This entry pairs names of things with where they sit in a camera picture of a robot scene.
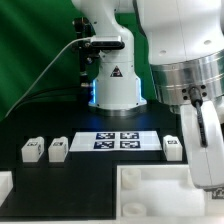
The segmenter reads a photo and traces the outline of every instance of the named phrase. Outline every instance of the black surface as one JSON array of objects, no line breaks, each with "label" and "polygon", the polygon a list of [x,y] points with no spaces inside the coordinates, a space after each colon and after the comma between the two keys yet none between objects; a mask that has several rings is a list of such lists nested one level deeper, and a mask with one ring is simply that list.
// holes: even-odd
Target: black surface
[{"label": "black surface", "polygon": [[[14,182],[0,221],[114,219],[117,165],[168,163],[163,152],[73,152],[50,164],[47,149],[56,137],[71,144],[77,131],[156,130],[160,140],[169,134],[182,141],[178,115],[156,102],[147,107],[128,118],[93,114],[86,102],[30,103],[13,112],[0,123],[0,169],[12,171]],[[22,163],[21,148],[38,136],[44,155],[36,165]]]}]

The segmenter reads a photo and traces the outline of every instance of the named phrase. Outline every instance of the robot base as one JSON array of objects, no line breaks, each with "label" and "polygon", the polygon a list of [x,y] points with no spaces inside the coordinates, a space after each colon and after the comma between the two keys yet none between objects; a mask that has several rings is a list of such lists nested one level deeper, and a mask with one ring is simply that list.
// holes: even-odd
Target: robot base
[{"label": "robot base", "polygon": [[134,116],[138,113],[146,112],[147,104],[139,105],[138,107],[129,110],[107,110],[89,105],[89,110],[93,113],[97,113],[108,117],[127,117],[127,116]]}]

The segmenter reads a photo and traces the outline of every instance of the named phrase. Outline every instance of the white block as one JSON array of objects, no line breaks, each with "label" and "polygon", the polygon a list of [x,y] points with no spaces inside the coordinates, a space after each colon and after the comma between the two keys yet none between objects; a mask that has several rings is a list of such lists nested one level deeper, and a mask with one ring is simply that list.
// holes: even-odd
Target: white block
[{"label": "white block", "polygon": [[48,154],[51,163],[64,162],[68,154],[68,139],[55,138],[48,149]]},{"label": "white block", "polygon": [[183,147],[177,137],[165,136],[163,138],[163,150],[167,161],[182,161]]},{"label": "white block", "polygon": [[206,215],[224,215],[224,188],[206,193]]},{"label": "white block", "polygon": [[3,204],[8,194],[12,190],[12,173],[0,172],[0,206]]},{"label": "white block", "polygon": [[44,139],[42,137],[30,138],[22,148],[23,162],[38,162],[44,152]]}]

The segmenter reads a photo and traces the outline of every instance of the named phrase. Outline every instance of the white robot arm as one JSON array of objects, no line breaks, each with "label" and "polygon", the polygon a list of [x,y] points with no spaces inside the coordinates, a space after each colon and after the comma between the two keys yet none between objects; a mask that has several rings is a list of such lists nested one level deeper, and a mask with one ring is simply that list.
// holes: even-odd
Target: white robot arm
[{"label": "white robot arm", "polygon": [[181,114],[193,182],[223,186],[224,144],[213,104],[224,92],[221,0],[136,1],[158,100]]},{"label": "white robot arm", "polygon": [[[93,106],[129,110],[145,104],[134,73],[133,36],[114,11],[133,11],[132,0],[72,0],[97,35],[121,36],[125,48],[101,53]],[[214,102],[224,93],[221,0],[134,0],[149,42],[157,98],[180,113],[187,158],[196,187],[224,185],[224,144]],[[111,79],[115,67],[124,76]]]},{"label": "white robot arm", "polygon": [[146,104],[141,97],[141,81],[134,69],[134,37],[115,19],[115,12],[133,10],[132,4],[120,0],[72,0],[77,9],[89,19],[99,38],[120,36],[125,44],[122,50],[101,51],[99,74],[94,80],[92,110],[104,115],[131,115]]}]

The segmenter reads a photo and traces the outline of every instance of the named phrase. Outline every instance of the silver cylinder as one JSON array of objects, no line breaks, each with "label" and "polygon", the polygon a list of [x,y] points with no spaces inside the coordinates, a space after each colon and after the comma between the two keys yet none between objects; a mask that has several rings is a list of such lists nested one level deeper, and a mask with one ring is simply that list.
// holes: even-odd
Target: silver cylinder
[{"label": "silver cylinder", "polygon": [[151,65],[159,102],[168,105],[189,104],[188,90],[200,89],[203,100],[224,92],[224,50],[204,58],[168,65]]}]

